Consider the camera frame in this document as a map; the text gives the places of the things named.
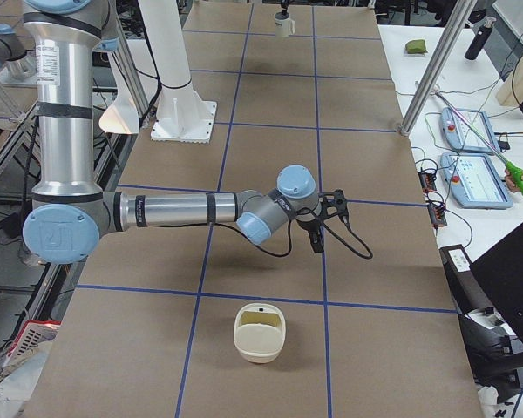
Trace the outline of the black water bottle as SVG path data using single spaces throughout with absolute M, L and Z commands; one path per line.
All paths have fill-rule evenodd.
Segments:
M 485 47 L 485 44 L 492 34 L 493 26 L 497 19 L 495 17 L 486 17 L 484 23 L 477 30 L 474 39 L 470 43 L 464 58 L 467 60 L 475 60 L 479 53 Z

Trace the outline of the green cloth pouch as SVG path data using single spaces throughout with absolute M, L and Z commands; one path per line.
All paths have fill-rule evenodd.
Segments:
M 428 52 L 424 39 L 409 40 L 404 49 L 408 55 L 425 55 Z

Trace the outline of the upper teach pendant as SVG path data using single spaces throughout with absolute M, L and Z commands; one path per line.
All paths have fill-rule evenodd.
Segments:
M 488 141 L 497 152 L 500 151 L 489 117 L 485 111 L 458 108 L 458 111 Z M 445 107 L 440 115 L 440 125 L 444 140 L 456 152 L 483 152 L 493 155 L 492 150 L 458 118 L 451 109 Z

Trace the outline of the white mug with HOME text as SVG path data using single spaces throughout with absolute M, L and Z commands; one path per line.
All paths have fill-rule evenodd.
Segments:
M 276 13 L 274 21 L 277 37 L 289 37 L 295 34 L 295 21 L 289 13 Z

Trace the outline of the aluminium frame post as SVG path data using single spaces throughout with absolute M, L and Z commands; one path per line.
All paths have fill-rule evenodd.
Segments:
M 447 58 L 452 52 L 452 48 L 460 32 L 465 27 L 465 22 L 468 20 L 477 0 L 459 0 L 454 5 L 451 16 L 443 29 L 442 35 L 438 44 L 431 56 L 424 75 L 418 83 L 415 95 L 404 115 L 403 122 L 398 127 L 401 135 L 408 137 L 416 124 L 418 117 L 425 107 L 427 98 L 432 92 L 440 72 L 442 71 Z

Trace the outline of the cream plastic bin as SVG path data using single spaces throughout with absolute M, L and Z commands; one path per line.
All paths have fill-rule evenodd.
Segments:
M 281 353 L 286 331 L 286 321 L 278 307 L 250 303 L 243 306 L 235 317 L 234 346 L 246 361 L 269 363 Z

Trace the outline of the lower teach pendant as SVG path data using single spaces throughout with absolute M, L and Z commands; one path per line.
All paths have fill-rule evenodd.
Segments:
M 465 209 L 509 209 L 513 201 L 484 153 L 445 152 L 440 168 L 450 195 Z

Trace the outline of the black monitor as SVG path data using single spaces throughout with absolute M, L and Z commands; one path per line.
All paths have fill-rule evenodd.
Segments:
M 523 222 L 473 261 L 471 271 L 523 342 Z

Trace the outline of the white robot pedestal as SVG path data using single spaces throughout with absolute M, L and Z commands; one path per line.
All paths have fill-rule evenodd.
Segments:
M 140 1 L 161 92 L 152 129 L 156 141 L 207 143 L 217 104 L 195 91 L 175 1 Z

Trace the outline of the teach pendant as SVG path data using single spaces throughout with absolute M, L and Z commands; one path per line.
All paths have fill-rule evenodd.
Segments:
M 509 209 L 513 201 L 484 153 L 445 152 L 440 168 L 450 195 L 465 209 Z
M 488 141 L 497 152 L 500 151 L 489 117 L 485 111 L 458 108 L 458 111 Z M 440 125 L 444 140 L 456 152 L 483 152 L 493 155 L 492 150 L 458 118 L 451 109 L 445 107 L 440 115 Z

